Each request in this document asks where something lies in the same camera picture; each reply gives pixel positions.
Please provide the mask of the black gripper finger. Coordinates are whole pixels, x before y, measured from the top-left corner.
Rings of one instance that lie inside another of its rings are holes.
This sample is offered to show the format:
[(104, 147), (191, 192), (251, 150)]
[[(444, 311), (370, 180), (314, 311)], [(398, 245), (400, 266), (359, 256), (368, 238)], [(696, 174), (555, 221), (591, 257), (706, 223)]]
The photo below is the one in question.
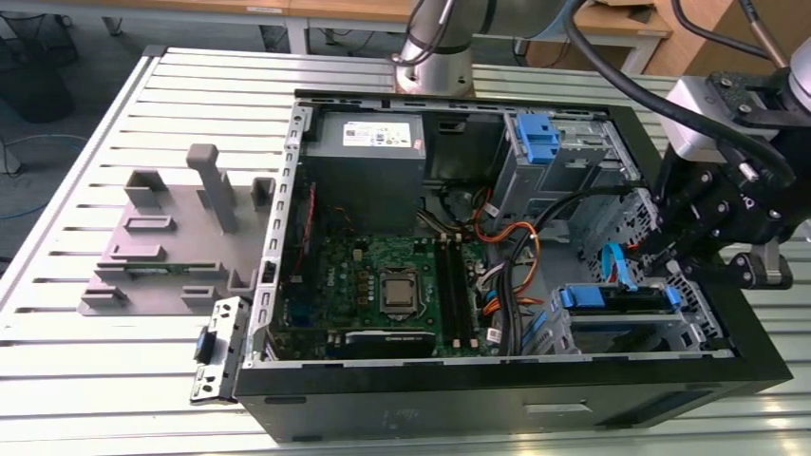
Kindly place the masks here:
[(670, 261), (696, 255), (695, 250), (728, 213), (720, 197), (722, 168), (716, 164), (664, 159), (652, 188), (655, 227), (639, 242), (647, 275), (663, 275)]
[(774, 260), (755, 253), (739, 253), (728, 263), (694, 257), (680, 262), (683, 275), (699, 283), (716, 283), (736, 288), (791, 288), (794, 273), (782, 254)]

